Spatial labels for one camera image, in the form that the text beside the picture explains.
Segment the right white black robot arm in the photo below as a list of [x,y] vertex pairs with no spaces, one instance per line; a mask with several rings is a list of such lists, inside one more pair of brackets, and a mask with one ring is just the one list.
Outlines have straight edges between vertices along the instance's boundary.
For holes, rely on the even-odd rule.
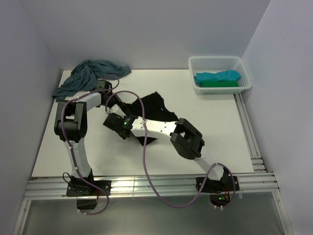
[[170,141],[181,157],[195,161],[205,172],[212,168],[204,183],[207,192],[221,192],[228,186],[229,176],[225,167],[219,164],[213,166],[217,160],[209,154],[201,132],[184,118],[171,122],[149,120],[133,114],[123,114],[122,110],[114,105],[103,125],[124,140],[129,137],[147,136]]

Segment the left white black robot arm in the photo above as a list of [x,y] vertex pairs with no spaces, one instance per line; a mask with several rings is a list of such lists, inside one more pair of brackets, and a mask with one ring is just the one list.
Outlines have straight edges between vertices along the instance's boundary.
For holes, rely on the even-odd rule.
[[57,102],[54,133],[66,146],[70,158],[71,174],[68,188],[71,191],[91,195],[99,189],[95,185],[85,148],[84,138],[88,130],[87,112],[105,105],[116,87],[111,82],[100,79],[91,91]]

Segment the white plastic basket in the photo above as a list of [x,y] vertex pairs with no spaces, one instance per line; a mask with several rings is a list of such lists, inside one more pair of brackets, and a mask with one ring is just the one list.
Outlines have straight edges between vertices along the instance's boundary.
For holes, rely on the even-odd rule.
[[188,67],[197,95],[238,94],[252,87],[245,64],[237,56],[192,56]]

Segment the black t shirt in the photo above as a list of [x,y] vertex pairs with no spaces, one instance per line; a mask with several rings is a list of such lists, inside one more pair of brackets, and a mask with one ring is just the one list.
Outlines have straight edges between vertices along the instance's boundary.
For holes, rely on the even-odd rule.
[[[164,122],[178,121],[177,115],[165,107],[164,99],[158,92],[142,97],[141,100],[144,105],[146,119]],[[133,103],[125,103],[125,106],[133,115],[142,116],[142,107],[138,99]]]

